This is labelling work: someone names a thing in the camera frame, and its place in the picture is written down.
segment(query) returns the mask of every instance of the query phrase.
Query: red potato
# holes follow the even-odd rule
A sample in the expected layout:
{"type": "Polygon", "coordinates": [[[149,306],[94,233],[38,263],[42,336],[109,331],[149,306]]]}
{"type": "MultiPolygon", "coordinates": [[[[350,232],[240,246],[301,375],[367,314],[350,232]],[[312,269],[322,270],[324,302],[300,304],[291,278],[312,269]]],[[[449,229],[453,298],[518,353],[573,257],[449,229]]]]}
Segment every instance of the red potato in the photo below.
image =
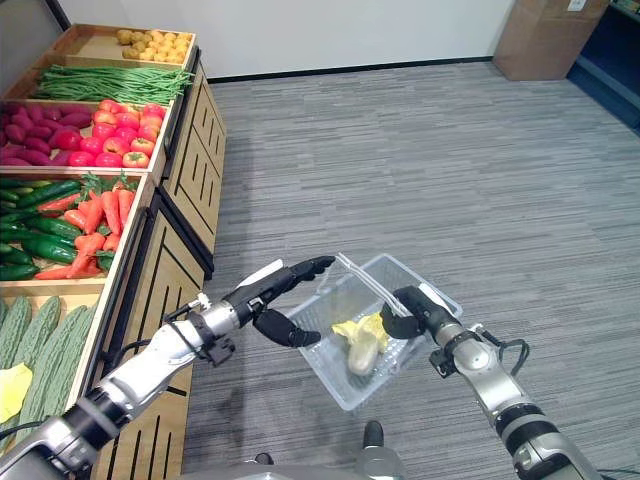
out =
{"type": "Polygon", "coordinates": [[[29,118],[31,118],[35,123],[38,123],[44,118],[44,108],[40,105],[27,105],[27,113],[29,114],[29,118]]]}
{"type": "Polygon", "coordinates": [[[54,122],[57,122],[62,118],[62,112],[57,107],[45,108],[44,112],[42,112],[42,115],[44,118],[48,120],[53,120],[54,122]]]}
{"type": "Polygon", "coordinates": [[[62,128],[62,125],[60,125],[58,122],[56,122],[55,120],[51,120],[49,118],[43,118],[42,120],[40,120],[38,122],[38,126],[39,127],[47,127],[50,128],[51,131],[55,132],[56,130],[59,130],[62,128]]]}
{"type": "Polygon", "coordinates": [[[6,145],[0,148],[0,158],[15,157],[16,152],[24,150],[22,145],[6,145]]]}
{"type": "Polygon", "coordinates": [[[49,127],[35,126],[27,132],[27,135],[29,137],[37,137],[43,140],[49,140],[49,138],[51,138],[51,135],[53,135],[53,130],[51,130],[49,127]]]}
{"type": "Polygon", "coordinates": [[[0,165],[11,165],[11,166],[19,166],[19,167],[30,167],[31,164],[26,160],[22,160],[21,158],[16,157],[6,157],[0,158],[0,165]]]}
{"type": "Polygon", "coordinates": [[[69,165],[69,159],[71,158],[72,153],[74,152],[71,152],[69,150],[60,150],[56,154],[56,156],[51,159],[49,165],[56,167],[66,167],[67,165],[69,165]]]}
{"type": "Polygon", "coordinates": [[[46,167],[49,165],[49,155],[38,150],[23,150],[16,153],[16,157],[26,160],[31,165],[37,165],[39,167],[46,167]]]}
{"type": "Polygon", "coordinates": [[[24,146],[31,150],[38,150],[44,153],[47,157],[51,155],[51,147],[49,144],[37,137],[27,137],[24,139],[24,146]]]}
{"type": "Polygon", "coordinates": [[[91,125],[91,115],[69,113],[60,119],[60,125],[73,125],[74,127],[85,128],[91,125]]]}
{"type": "Polygon", "coordinates": [[[61,105],[60,113],[62,113],[63,116],[71,115],[72,113],[82,113],[91,116],[91,109],[86,105],[61,105]]]}
{"type": "Polygon", "coordinates": [[[7,138],[12,143],[22,143],[27,136],[27,132],[24,128],[13,123],[4,128],[4,133],[7,134],[7,138]]]}
{"type": "Polygon", "coordinates": [[[26,115],[20,115],[20,114],[11,115],[11,123],[13,123],[14,125],[18,125],[20,128],[24,130],[31,130],[33,127],[35,127],[33,120],[31,120],[26,115]]]}

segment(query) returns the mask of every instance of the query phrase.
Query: potato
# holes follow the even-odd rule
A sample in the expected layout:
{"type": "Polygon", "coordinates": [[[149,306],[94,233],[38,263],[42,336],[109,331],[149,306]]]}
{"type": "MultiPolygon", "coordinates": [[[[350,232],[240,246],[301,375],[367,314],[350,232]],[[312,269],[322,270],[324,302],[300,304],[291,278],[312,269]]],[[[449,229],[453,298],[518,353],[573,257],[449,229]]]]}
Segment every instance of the potato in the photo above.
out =
{"type": "Polygon", "coordinates": [[[144,52],[142,52],[142,53],[140,54],[140,60],[147,60],[147,61],[151,61],[151,60],[153,60],[153,56],[154,56],[154,53],[144,51],[144,52]]]}
{"type": "Polygon", "coordinates": [[[116,38],[118,39],[118,43],[120,45],[129,45],[131,44],[131,34],[133,32],[131,30],[118,30],[116,32],[116,38]]]}
{"type": "Polygon", "coordinates": [[[132,45],[132,48],[135,48],[139,52],[144,52],[144,49],[147,48],[147,44],[144,42],[136,42],[132,45]]]}
{"type": "Polygon", "coordinates": [[[127,47],[122,50],[123,58],[135,59],[138,58],[140,52],[133,47],[127,47]]]}
{"type": "Polygon", "coordinates": [[[144,40],[144,33],[133,32],[131,34],[131,43],[142,42],[144,40]]]}

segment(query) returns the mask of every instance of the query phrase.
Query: produce display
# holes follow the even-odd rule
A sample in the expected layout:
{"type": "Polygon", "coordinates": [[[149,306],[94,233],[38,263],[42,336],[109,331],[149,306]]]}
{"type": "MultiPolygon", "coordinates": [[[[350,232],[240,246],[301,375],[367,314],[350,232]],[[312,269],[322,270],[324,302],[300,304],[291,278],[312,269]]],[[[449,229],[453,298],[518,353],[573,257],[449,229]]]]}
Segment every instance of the produce display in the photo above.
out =
{"type": "MultiPolygon", "coordinates": [[[[17,297],[7,309],[7,321],[0,326],[0,351],[11,353],[5,353],[3,368],[26,368],[32,377],[21,409],[11,417],[3,418],[0,431],[64,411],[95,306],[78,307],[58,324],[60,312],[59,297],[49,298],[33,319],[26,297],[17,297]]],[[[18,439],[26,433],[20,431],[18,439]]],[[[11,438],[8,436],[0,441],[0,451],[11,438]]]]}
{"type": "Polygon", "coordinates": [[[113,98],[125,103],[169,105],[191,83],[191,77],[181,69],[52,65],[42,73],[33,98],[89,102],[113,98]]]}
{"type": "Polygon", "coordinates": [[[130,45],[122,49],[123,58],[166,63],[184,62],[191,43],[189,33],[160,30],[118,30],[116,37],[120,45],[130,45]]]}
{"type": "MultiPolygon", "coordinates": [[[[20,103],[3,112],[0,165],[147,168],[166,110],[104,99],[95,112],[79,104],[20,103]]],[[[2,195],[11,201],[17,193],[2,195]]]]}
{"type": "Polygon", "coordinates": [[[0,208],[0,281],[103,275],[111,267],[136,188],[124,174],[112,180],[87,174],[82,181],[56,182],[0,178],[0,191],[17,196],[0,208]]]}

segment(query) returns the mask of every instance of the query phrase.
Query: plastic basket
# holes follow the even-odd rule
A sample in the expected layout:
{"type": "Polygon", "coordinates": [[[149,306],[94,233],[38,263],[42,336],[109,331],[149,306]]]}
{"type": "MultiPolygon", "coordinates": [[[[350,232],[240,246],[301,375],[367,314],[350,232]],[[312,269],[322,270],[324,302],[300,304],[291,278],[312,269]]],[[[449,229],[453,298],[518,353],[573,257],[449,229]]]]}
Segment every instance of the plastic basket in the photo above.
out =
{"type": "Polygon", "coordinates": [[[379,312],[385,302],[396,314],[409,315],[391,292],[421,283],[433,288],[456,318],[462,316],[460,305],[387,254],[357,267],[339,253],[316,293],[289,312],[288,317],[296,325],[322,334],[320,342],[301,348],[300,352],[343,410],[353,410],[364,402],[418,355],[425,354],[429,345],[425,336],[412,340],[392,338],[373,372],[361,377],[349,371],[349,346],[331,331],[331,325],[347,320],[358,322],[365,315],[379,312]]]}

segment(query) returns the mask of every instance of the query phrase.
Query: black robotic finger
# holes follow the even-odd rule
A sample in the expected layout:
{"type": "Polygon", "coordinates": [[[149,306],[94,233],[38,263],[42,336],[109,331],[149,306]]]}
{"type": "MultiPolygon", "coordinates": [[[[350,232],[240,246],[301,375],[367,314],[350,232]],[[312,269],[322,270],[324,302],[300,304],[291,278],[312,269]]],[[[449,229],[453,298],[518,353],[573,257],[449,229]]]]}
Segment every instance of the black robotic finger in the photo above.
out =
{"type": "Polygon", "coordinates": [[[320,341],[320,333],[296,327],[277,310],[265,310],[253,321],[253,326],[272,342],[283,347],[306,347],[320,341]]]}

